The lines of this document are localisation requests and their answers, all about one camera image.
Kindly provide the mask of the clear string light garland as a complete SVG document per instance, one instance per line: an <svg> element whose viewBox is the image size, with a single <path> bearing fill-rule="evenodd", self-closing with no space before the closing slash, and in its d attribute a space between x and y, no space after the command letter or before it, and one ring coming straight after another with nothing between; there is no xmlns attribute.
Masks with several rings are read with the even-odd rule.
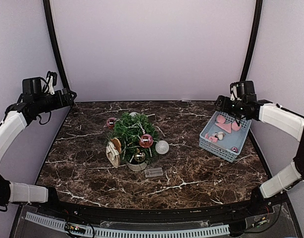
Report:
<svg viewBox="0 0 304 238"><path fill-rule="evenodd" d="M119 118L108 118L106 126L111 132L105 153L115 168L125 163L134 172L142 171L169 151L169 144L159 139L145 114L123 113Z"/></svg>

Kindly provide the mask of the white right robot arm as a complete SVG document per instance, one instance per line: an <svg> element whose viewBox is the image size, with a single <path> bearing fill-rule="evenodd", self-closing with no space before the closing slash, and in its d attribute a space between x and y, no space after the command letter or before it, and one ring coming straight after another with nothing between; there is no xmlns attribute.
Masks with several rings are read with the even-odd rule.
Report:
<svg viewBox="0 0 304 238"><path fill-rule="evenodd" d="M246 211L257 215L265 208L265 200L291 189L304 180L304 116L278 103L258 99L252 81L231 83L230 96L218 96L216 108L235 118L253 119L266 124L255 125L257 135L273 177L258 186Z"/></svg>

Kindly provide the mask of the white cotton boll ornament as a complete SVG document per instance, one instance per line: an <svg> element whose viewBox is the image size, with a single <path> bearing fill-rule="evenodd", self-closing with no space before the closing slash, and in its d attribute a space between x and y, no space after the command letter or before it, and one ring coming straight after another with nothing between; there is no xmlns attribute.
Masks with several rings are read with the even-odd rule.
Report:
<svg viewBox="0 0 304 238"><path fill-rule="evenodd" d="M214 136L218 140L222 140L225 136L225 133L223 131L219 131L219 132L213 133L212 136Z"/></svg>

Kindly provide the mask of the gold disco ball ornament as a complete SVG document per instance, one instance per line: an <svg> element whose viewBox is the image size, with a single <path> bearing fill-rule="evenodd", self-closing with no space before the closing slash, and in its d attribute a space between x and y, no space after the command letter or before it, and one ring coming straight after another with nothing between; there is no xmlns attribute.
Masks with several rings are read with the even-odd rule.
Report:
<svg viewBox="0 0 304 238"><path fill-rule="evenodd" d="M139 164L144 162L146 159L146 154L144 151L141 151L140 149L137 149L136 152L134 153L132 160L131 161L136 161Z"/></svg>

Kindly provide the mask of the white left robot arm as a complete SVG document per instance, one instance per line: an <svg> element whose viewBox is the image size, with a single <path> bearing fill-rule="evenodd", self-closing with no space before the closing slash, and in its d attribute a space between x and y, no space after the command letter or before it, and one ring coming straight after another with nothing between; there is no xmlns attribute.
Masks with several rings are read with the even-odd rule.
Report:
<svg viewBox="0 0 304 238"><path fill-rule="evenodd" d="M55 90L57 74L48 72L46 78L34 77L22 81L22 93L16 103L8 106L0 121L0 163L9 147L34 120L43 113L71 107L77 96L67 88ZM11 182L0 174L0 211L7 211L9 203L44 203L53 216L60 216L63 204L57 201L55 188Z"/></svg>

